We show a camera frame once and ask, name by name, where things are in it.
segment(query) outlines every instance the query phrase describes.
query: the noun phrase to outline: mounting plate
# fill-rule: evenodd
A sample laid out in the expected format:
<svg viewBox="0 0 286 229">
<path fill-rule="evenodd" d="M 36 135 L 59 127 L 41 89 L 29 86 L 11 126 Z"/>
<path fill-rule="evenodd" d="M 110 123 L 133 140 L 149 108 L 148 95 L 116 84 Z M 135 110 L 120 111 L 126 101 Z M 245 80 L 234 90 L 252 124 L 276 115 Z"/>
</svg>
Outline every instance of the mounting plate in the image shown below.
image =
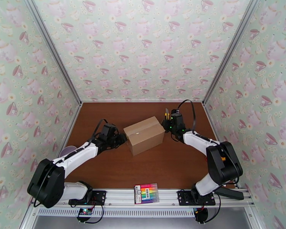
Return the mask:
<svg viewBox="0 0 286 229">
<path fill-rule="evenodd" d="M 106 200 L 106 191 L 104 191 L 104 190 L 93 190 L 92 196 L 91 196 L 91 201 L 89 204 L 94 205 L 94 203 L 95 203 L 96 206 L 100 206 L 100 205 L 104 206 L 105 200 Z"/>
<path fill-rule="evenodd" d="M 215 199 L 212 193 L 199 198 L 197 204 L 194 203 L 191 191 L 177 191 L 179 206 L 215 206 Z"/>
</svg>

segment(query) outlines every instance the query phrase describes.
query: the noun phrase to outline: black bracket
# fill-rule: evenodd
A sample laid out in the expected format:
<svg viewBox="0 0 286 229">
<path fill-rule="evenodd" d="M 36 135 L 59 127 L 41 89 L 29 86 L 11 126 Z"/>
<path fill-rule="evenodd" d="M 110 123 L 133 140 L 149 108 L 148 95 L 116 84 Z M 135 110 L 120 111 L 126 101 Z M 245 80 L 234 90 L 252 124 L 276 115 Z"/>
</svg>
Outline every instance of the black bracket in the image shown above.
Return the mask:
<svg viewBox="0 0 286 229">
<path fill-rule="evenodd" d="M 215 200 L 212 193 L 200 196 L 199 199 L 192 197 L 191 191 L 177 191 L 179 206 L 215 206 Z"/>
</svg>

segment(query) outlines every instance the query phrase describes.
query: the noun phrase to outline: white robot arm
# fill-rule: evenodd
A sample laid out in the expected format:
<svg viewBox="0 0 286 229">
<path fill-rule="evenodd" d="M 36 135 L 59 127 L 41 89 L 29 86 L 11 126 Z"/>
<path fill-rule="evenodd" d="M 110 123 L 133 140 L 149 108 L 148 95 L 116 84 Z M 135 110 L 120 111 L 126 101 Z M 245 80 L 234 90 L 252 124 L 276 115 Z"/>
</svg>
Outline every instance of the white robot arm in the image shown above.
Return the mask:
<svg viewBox="0 0 286 229">
<path fill-rule="evenodd" d="M 27 188 L 27 192 L 35 198 L 34 206 L 36 201 L 47 208 L 54 206 L 60 200 L 73 200 L 75 205 L 89 203 L 92 194 L 91 186 L 84 182 L 71 183 L 64 180 L 87 160 L 105 150 L 117 148 L 127 140 L 115 125 L 108 124 L 107 121 L 101 133 L 95 135 L 97 128 L 91 139 L 81 147 L 53 161 L 44 159 L 39 163 Z"/>
</svg>

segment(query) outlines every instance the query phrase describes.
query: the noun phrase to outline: barcode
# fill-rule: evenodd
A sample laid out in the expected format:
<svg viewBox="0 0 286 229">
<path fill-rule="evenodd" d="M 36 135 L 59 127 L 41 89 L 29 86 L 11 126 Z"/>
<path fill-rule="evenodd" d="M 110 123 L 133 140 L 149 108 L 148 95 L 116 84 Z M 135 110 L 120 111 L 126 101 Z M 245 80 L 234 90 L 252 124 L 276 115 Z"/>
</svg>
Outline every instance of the barcode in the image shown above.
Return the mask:
<svg viewBox="0 0 286 229">
<path fill-rule="evenodd" d="M 149 198 L 149 189 L 145 189 L 145 192 L 146 192 L 146 198 L 148 199 Z"/>
</svg>

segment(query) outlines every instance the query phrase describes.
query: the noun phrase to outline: wallpaper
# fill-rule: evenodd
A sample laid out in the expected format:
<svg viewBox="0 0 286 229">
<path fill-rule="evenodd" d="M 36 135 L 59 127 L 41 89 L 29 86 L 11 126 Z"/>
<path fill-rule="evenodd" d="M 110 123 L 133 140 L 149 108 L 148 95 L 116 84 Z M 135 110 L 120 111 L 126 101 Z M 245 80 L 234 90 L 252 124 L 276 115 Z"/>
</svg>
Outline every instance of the wallpaper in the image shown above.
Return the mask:
<svg viewBox="0 0 286 229">
<path fill-rule="evenodd" d="M 200 101 L 249 0 L 35 3 L 83 101 Z"/>
<path fill-rule="evenodd" d="M 286 0 L 263 0 L 207 103 L 267 228 L 286 229 Z"/>
<path fill-rule="evenodd" d="M 18 228 L 27 186 L 61 147 L 77 103 L 22 0 L 0 0 L 0 228 Z"/>
</svg>

